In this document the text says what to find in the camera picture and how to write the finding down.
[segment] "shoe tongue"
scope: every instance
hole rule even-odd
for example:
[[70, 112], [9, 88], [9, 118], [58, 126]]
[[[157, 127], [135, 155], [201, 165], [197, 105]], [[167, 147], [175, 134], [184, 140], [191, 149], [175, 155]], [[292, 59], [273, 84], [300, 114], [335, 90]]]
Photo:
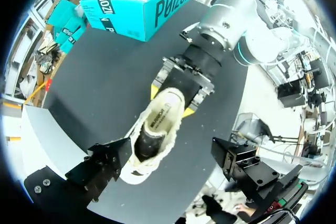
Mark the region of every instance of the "shoe tongue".
[[152, 131], [151, 128], [149, 127], [149, 122], [148, 120], [146, 120], [143, 124], [143, 129], [144, 129], [144, 132], [147, 134], [147, 135], [150, 135], [150, 136], [153, 136], [153, 137], [158, 137], [158, 136], [166, 136], [167, 135], [167, 132], [162, 130], [162, 131]]

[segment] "person's hand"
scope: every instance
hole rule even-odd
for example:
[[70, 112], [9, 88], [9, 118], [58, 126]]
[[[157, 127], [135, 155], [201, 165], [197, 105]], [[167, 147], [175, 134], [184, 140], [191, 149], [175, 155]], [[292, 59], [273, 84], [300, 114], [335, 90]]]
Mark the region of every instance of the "person's hand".
[[243, 205], [243, 204], [239, 204], [237, 206], [235, 206], [235, 210], [238, 212], [247, 212], [248, 207]]
[[237, 206], [235, 206], [235, 210], [238, 212], [245, 212], [247, 213], [249, 216], [252, 216], [254, 214], [254, 212], [256, 211], [253, 208], [249, 208], [243, 204], [239, 204]]

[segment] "shoe insole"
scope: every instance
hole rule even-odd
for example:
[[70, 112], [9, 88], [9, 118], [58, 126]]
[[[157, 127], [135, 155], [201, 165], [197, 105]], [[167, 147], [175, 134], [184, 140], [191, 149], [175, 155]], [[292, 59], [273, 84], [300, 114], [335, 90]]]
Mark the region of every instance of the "shoe insole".
[[181, 98], [168, 92], [161, 100], [157, 101], [153, 111], [145, 122], [148, 133], [162, 135], [168, 133], [176, 120], [180, 120], [178, 112], [181, 109]]

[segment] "white sneaker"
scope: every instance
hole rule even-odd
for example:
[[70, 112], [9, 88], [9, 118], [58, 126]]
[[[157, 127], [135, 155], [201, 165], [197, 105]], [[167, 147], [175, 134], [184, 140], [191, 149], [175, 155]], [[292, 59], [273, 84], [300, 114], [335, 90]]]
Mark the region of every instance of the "white sneaker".
[[143, 111], [132, 129], [132, 155], [121, 170], [128, 184], [145, 181], [175, 145], [184, 112], [184, 95], [176, 88], [161, 91]]

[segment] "bolt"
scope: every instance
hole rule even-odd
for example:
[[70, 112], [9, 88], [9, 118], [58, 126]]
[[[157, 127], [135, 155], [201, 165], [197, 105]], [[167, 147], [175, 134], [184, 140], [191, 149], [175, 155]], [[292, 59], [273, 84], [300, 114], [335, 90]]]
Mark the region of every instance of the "bolt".
[[40, 193], [42, 192], [42, 188], [41, 188], [40, 186], [35, 186], [35, 187], [34, 187], [34, 192], [35, 192], [36, 194], [40, 194]]
[[229, 23], [227, 23], [227, 22], [223, 22], [223, 23], [222, 23], [222, 26], [223, 26], [224, 28], [226, 28], [226, 29], [229, 29], [229, 28], [230, 28], [230, 25], [229, 25]]
[[48, 179], [43, 180], [43, 185], [44, 186], [50, 186], [50, 180], [48, 180]]

